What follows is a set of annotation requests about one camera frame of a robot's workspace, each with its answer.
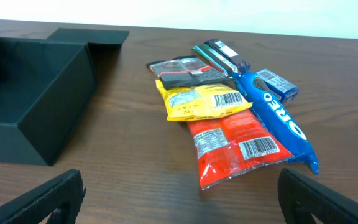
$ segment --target snack package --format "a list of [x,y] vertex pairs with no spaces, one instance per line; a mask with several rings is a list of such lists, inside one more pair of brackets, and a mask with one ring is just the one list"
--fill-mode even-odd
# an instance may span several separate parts
[[207,44],[196,45],[192,50],[205,58],[213,67],[227,73],[230,77],[239,76],[239,70],[236,65],[224,58],[220,53]]
[[256,73],[247,73],[234,80],[240,93],[254,103],[251,111],[259,121],[295,156],[289,162],[305,162],[317,175],[318,159],[313,147],[278,98],[265,91],[268,89],[266,83]]
[[188,122],[198,154],[201,188],[293,155],[250,112],[221,119]]
[[250,108],[252,103],[223,84],[164,89],[160,80],[155,85],[162,95],[168,121],[196,121],[222,118]]
[[275,93],[275,96],[281,103],[289,102],[297,96],[299,88],[276,73],[263,69],[256,72],[256,74],[265,81],[267,86]]
[[200,86],[232,80],[227,72],[207,65],[194,55],[151,62],[146,66],[158,76],[166,90],[180,86]]
[[207,40],[204,44],[217,50],[221,55],[226,57],[231,63],[237,66],[241,74],[247,73],[251,65],[245,60],[241,59],[237,52],[233,51],[224,42],[218,39]]

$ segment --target red package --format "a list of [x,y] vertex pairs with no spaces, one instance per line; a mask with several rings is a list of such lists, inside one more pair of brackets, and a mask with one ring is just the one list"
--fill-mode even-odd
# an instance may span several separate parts
[[197,148],[203,190],[260,166],[293,157],[250,110],[187,123]]

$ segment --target yellow snack bag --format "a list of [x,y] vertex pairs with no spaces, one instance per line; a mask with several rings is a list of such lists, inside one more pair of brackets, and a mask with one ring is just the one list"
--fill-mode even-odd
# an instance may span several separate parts
[[252,106],[244,97],[223,84],[164,89],[160,80],[155,85],[162,95],[168,121],[198,121],[223,118]]

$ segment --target wood grain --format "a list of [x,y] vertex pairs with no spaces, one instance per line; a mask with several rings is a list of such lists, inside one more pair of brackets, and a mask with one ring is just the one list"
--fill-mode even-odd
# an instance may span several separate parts
[[[283,223],[277,178],[292,167],[358,202],[358,40],[0,20],[1,37],[43,39],[58,27],[129,30],[119,54],[96,60],[100,86],[52,167],[0,164],[0,205],[70,169],[87,196],[78,223]],[[300,87],[287,108],[321,161],[263,167],[200,191],[191,134],[166,121],[145,64],[225,40],[252,65]]]

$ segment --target blue package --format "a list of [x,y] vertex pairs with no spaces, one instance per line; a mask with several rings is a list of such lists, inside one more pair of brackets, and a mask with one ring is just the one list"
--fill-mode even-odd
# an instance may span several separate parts
[[298,94],[299,88],[296,85],[270,70],[263,69],[256,74],[258,74],[259,77],[265,81],[267,86],[277,94],[276,96],[281,103],[291,101]]
[[309,140],[258,74],[247,73],[234,81],[244,98],[253,102],[251,112],[295,156],[289,162],[305,162],[318,175],[318,159]]

